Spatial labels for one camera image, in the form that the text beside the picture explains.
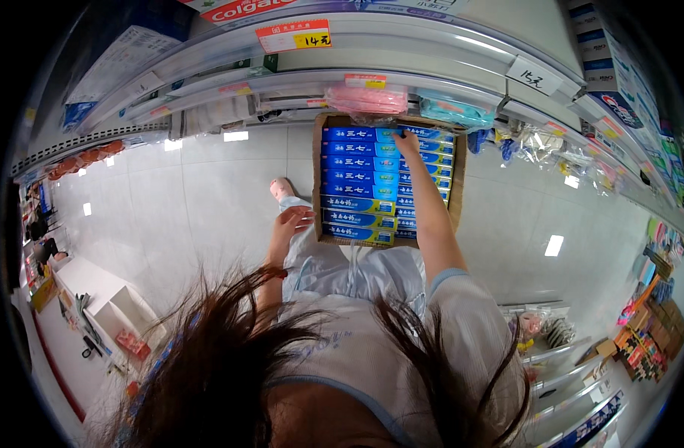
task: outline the blue sleeve trim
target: blue sleeve trim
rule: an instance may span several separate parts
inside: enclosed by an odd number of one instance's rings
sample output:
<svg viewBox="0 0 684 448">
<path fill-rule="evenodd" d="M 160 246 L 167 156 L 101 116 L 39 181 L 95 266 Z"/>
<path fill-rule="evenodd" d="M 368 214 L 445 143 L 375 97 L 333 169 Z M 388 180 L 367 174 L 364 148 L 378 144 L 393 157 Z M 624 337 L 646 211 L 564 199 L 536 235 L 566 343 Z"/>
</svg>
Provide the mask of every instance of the blue sleeve trim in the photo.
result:
<svg viewBox="0 0 684 448">
<path fill-rule="evenodd" d="M 293 375 L 293 376 L 283 376 L 282 378 L 273 379 L 265 384 L 265 387 L 271 388 L 278 386 L 280 384 L 289 383 L 318 383 L 325 384 L 326 386 L 333 387 L 344 393 L 351 395 L 354 399 L 361 402 L 366 406 L 374 417 L 376 417 L 382 425 L 389 431 L 389 434 L 394 438 L 394 440 L 399 443 L 402 447 L 414 447 L 414 442 L 412 442 L 409 435 L 401 428 L 401 426 L 396 422 L 394 417 L 387 412 L 375 399 L 367 395 L 366 393 L 354 389 L 347 384 L 340 383 L 333 379 L 324 378 L 316 375 Z"/>
<path fill-rule="evenodd" d="M 450 267 L 438 273 L 436 277 L 431 281 L 431 289 L 429 292 L 429 297 L 434 295 L 436 288 L 449 277 L 454 277 L 455 275 L 469 275 L 465 270 L 459 269 L 458 267 Z"/>
</svg>

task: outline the pink shoe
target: pink shoe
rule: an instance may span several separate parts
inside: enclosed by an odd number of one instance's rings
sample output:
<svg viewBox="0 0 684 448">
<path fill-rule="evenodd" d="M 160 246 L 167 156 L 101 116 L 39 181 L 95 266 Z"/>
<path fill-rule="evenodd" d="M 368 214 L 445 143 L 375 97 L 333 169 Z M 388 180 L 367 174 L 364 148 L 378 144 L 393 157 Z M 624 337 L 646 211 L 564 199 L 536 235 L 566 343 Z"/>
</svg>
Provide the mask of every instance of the pink shoe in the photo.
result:
<svg viewBox="0 0 684 448">
<path fill-rule="evenodd" d="M 272 193 L 277 202 L 281 202 L 284 197 L 294 196 L 293 186 L 284 177 L 278 177 L 270 182 L 269 192 Z"/>
</svg>

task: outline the woman's left hand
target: woman's left hand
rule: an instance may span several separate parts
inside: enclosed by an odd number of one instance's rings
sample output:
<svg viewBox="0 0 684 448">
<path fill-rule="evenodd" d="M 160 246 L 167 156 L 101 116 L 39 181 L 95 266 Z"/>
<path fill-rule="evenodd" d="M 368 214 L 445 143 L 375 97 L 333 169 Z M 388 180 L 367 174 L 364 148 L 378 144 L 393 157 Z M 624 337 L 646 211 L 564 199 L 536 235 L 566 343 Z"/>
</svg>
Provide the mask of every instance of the woman's left hand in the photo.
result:
<svg viewBox="0 0 684 448">
<path fill-rule="evenodd" d="M 284 259 L 290 253 L 290 240 L 296 234 L 302 233 L 315 221 L 308 220 L 315 216 L 315 212 L 308 206 L 298 205 L 283 211 L 275 219 L 272 228 L 272 239 L 267 249 L 266 264 L 282 267 Z"/>
</svg>

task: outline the short sleeve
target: short sleeve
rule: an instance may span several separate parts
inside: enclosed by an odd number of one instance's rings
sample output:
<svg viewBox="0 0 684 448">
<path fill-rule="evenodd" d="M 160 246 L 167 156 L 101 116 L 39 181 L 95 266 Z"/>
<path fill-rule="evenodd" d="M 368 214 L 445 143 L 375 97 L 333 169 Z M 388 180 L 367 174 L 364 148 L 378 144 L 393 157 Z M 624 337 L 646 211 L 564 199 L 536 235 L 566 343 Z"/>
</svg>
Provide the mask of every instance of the short sleeve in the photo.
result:
<svg viewBox="0 0 684 448">
<path fill-rule="evenodd" d="M 436 307 L 442 314 L 445 352 L 477 403 L 511 349 L 506 319 L 489 291 L 462 270 L 445 270 L 431 283 L 427 325 Z M 518 354 L 499 377 L 487 407 L 499 433 L 519 412 L 525 393 Z"/>
</svg>

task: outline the colgate logo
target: colgate logo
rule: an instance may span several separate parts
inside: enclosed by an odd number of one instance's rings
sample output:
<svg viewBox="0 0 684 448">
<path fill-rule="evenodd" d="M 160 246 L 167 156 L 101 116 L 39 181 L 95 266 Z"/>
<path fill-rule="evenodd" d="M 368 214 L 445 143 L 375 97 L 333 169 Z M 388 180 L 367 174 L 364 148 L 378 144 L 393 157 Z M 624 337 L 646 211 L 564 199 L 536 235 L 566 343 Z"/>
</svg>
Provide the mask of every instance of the colgate logo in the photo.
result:
<svg viewBox="0 0 684 448">
<path fill-rule="evenodd" d="M 610 97 L 607 94 L 605 94 L 601 96 L 601 99 L 604 101 L 604 103 L 609 105 L 609 107 L 616 113 L 616 115 L 618 115 L 621 118 L 621 120 L 626 122 L 627 125 L 635 124 L 633 115 L 631 115 L 628 109 L 624 108 L 619 103 L 617 103 L 613 97 Z"/>
<path fill-rule="evenodd" d="M 285 6 L 295 0 L 237 0 L 201 14 L 209 22 L 237 20 Z"/>
</svg>

